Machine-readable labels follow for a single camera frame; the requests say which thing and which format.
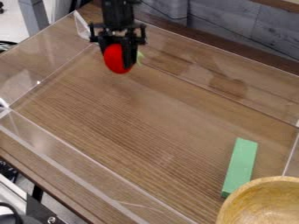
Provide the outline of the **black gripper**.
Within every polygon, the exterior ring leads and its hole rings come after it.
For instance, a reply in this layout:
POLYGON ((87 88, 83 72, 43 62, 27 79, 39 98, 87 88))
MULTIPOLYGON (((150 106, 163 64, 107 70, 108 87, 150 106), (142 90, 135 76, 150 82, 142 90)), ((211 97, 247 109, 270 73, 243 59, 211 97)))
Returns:
POLYGON ((88 31, 88 39, 91 42, 99 43, 103 53, 111 45, 111 40, 112 42, 120 41, 124 68, 131 68, 136 63, 138 45, 147 43, 146 24, 132 23, 122 28, 112 28, 103 23, 90 23, 88 31))

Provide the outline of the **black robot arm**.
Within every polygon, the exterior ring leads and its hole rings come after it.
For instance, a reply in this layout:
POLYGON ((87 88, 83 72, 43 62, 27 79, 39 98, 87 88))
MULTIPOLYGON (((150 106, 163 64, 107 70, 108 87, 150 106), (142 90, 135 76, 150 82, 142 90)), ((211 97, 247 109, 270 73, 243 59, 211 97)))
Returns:
POLYGON ((99 44, 108 69, 127 73, 138 61, 138 47, 146 44, 146 24, 135 21, 140 0, 102 0, 103 22, 88 25, 90 41, 99 44))

